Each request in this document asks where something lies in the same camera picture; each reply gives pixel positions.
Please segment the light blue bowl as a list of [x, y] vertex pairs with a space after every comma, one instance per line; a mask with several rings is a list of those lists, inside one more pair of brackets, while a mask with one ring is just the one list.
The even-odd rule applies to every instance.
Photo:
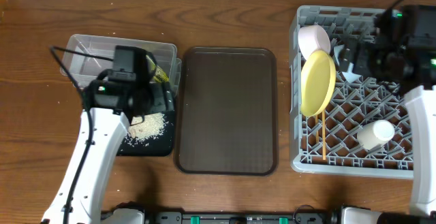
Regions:
[[[339, 66], [340, 66], [339, 53], [340, 53], [340, 51], [342, 51], [342, 49], [344, 49], [344, 47], [345, 47], [344, 45], [339, 45], [339, 46], [335, 46], [333, 48], [333, 60], [336, 63], [338, 71], [340, 70], [340, 68], [339, 68]], [[353, 82], [357, 81], [361, 77], [361, 75], [354, 74], [352, 72], [352, 68], [353, 67], [354, 67], [354, 65], [351, 64], [351, 67], [349, 67], [347, 71], [342, 71], [341, 72], [342, 75], [344, 76], [345, 80], [347, 82], [349, 82], [349, 83], [353, 83]]]

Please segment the green orange snack wrapper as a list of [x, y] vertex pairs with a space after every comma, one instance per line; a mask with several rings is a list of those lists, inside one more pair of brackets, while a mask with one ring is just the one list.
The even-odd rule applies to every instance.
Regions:
[[160, 66], [158, 66], [156, 64], [156, 61], [153, 57], [151, 57], [150, 55], [146, 55], [146, 59], [148, 61], [149, 64], [149, 71], [150, 74], [153, 75], [153, 77], [151, 78], [151, 80], [153, 82], [168, 82], [169, 81], [169, 77], [167, 76], [166, 72], [160, 68]]

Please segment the black waste tray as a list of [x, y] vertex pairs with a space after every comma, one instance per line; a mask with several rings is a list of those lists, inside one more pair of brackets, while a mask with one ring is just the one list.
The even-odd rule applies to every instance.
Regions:
[[126, 144], [126, 137], [124, 137], [118, 156], [135, 156], [135, 157], [165, 157], [172, 152], [174, 134], [175, 134], [175, 120], [176, 112], [160, 112], [166, 115], [168, 124], [166, 125], [163, 136], [157, 141], [151, 142], [149, 146], [128, 146]]

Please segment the rice food scraps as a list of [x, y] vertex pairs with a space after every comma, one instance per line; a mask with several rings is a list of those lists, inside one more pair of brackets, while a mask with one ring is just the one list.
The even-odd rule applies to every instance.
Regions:
[[128, 129], [126, 144], [132, 147], [149, 146], [151, 142], [163, 136], [167, 124], [166, 115], [163, 113], [133, 117]]

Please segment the grey dishwasher rack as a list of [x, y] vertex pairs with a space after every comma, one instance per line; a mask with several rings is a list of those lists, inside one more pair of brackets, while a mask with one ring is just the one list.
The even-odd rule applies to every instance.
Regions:
[[[326, 160], [322, 159], [322, 120], [319, 118], [319, 143], [315, 143], [315, 117], [303, 116], [301, 69], [305, 59], [298, 47], [300, 28], [319, 25], [327, 32], [332, 49], [342, 39], [373, 42], [373, 21], [381, 9], [302, 5], [292, 21], [290, 34], [291, 109], [290, 165], [300, 173], [338, 174], [379, 178], [413, 178], [411, 126], [399, 86], [382, 86], [376, 79], [360, 77], [349, 83], [336, 74], [332, 99], [326, 108]], [[394, 125], [395, 135], [385, 145], [365, 150], [357, 133], [371, 122], [384, 119]]]

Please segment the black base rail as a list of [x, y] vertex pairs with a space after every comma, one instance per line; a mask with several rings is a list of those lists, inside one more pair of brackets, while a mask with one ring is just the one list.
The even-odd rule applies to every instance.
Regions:
[[143, 224], [311, 224], [341, 222], [337, 210], [321, 212], [310, 205], [297, 207], [293, 212], [184, 212], [167, 209], [161, 212], [147, 210], [135, 202], [122, 203], [110, 211], [103, 212], [102, 223]]

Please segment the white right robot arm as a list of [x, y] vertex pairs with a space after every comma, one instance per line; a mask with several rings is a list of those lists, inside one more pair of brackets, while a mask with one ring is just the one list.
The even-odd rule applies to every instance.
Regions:
[[435, 7], [389, 7], [375, 19], [373, 43], [347, 40], [339, 68], [399, 84], [409, 115], [414, 150], [414, 181], [409, 214], [342, 207], [339, 223], [435, 222]]

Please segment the clear plastic waste bin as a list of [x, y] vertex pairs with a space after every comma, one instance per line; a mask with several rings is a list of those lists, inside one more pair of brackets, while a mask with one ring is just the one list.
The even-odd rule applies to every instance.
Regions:
[[177, 58], [177, 48], [174, 44], [150, 42], [138, 39], [104, 37], [95, 35], [72, 35], [67, 43], [67, 49], [76, 54], [65, 52], [62, 62], [76, 79], [80, 88], [84, 88], [97, 75], [112, 67], [115, 46], [133, 46], [153, 53], [157, 64], [169, 77], [172, 90], [177, 93], [181, 78], [181, 60]]

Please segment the dark brown serving tray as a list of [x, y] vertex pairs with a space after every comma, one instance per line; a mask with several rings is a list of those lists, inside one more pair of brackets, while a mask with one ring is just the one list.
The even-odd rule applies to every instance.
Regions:
[[187, 174], [267, 176], [278, 164], [277, 61], [265, 48], [183, 58], [174, 162]]

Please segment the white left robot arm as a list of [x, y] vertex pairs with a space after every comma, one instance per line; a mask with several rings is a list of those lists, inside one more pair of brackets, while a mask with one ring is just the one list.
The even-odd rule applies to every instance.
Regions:
[[163, 70], [152, 52], [116, 46], [112, 67], [80, 88], [57, 55], [50, 53], [76, 88], [82, 101], [80, 131], [61, 186], [42, 222], [146, 223], [144, 208], [128, 202], [108, 214], [102, 203], [119, 147], [134, 117], [174, 110], [174, 93], [162, 78]]

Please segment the pink shallow bowl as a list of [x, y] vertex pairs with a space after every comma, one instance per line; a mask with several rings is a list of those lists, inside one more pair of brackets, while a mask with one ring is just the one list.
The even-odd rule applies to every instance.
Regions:
[[302, 27], [298, 32], [298, 47], [304, 59], [308, 59], [315, 51], [330, 53], [330, 39], [327, 32], [319, 25]]

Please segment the white green cup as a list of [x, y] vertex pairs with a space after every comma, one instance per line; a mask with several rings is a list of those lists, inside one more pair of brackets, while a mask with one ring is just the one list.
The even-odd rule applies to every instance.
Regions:
[[357, 133], [357, 141], [365, 150], [388, 143], [395, 135], [394, 125], [386, 120], [378, 120], [362, 127]]

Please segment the yellow plate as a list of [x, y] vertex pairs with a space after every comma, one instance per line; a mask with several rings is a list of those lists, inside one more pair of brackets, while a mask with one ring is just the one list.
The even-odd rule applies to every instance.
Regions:
[[313, 52], [301, 71], [300, 111], [306, 117], [323, 112], [332, 99], [336, 67], [332, 57], [323, 50]]

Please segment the wooden chopstick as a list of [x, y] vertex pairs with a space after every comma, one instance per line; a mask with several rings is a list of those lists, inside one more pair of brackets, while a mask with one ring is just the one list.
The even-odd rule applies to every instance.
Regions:
[[326, 115], [322, 111], [322, 159], [326, 160]]
[[319, 114], [315, 116], [315, 143], [319, 143]]

